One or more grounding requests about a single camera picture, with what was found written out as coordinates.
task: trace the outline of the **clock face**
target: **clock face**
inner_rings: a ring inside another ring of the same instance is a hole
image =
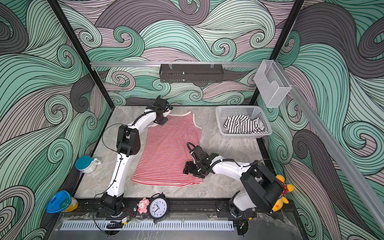
[[[160,218],[165,215],[167,211],[167,203],[162,198],[157,198],[151,202],[149,206],[149,213],[154,218]]]

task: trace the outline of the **yellow stuffed toy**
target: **yellow stuffed toy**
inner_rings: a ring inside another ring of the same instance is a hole
[[[284,197],[284,195],[288,194],[289,192],[292,192],[293,189],[294,189],[294,186],[292,184],[287,184],[285,185],[284,181],[285,181],[285,177],[281,176],[281,175],[277,175],[276,178],[283,184],[284,186],[284,191],[283,193],[281,194],[280,198],[277,200],[277,202],[275,203],[275,205],[273,206],[272,208],[272,211],[275,212],[275,211],[279,211],[282,207],[283,207],[283,203],[287,204],[289,203],[288,202],[288,199],[286,199]]]

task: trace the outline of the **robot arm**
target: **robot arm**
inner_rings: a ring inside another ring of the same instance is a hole
[[[157,97],[153,105],[147,106],[144,113],[129,125],[121,125],[118,130],[117,160],[113,171],[111,182],[107,191],[101,197],[101,203],[111,215],[119,215],[122,212],[122,197],[124,193],[124,183],[133,155],[140,150],[140,135],[149,124],[157,123],[163,125],[167,122],[167,115],[172,107],[168,102]]]
[[[268,168],[258,162],[241,163],[233,159],[226,159],[216,153],[208,155],[200,146],[190,149],[194,161],[186,162],[184,174],[193,174],[205,178],[210,172],[223,174],[240,181],[246,192],[238,191],[230,200],[229,209],[233,216],[239,217],[243,211],[258,207],[268,213],[284,192],[283,184]]]

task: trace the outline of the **pink stuffed toy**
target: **pink stuffed toy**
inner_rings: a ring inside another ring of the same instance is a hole
[[[142,213],[146,213],[147,212],[147,206],[149,205],[149,200],[146,199],[146,198],[143,198],[143,200],[141,200],[137,206],[139,207],[138,211],[140,214]]]

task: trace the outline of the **white mug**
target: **white mug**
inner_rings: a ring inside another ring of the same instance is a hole
[[[103,162],[100,159],[94,158],[93,161],[90,163],[88,167],[83,169],[81,172],[82,173],[91,173],[95,171],[97,165],[102,164]]]

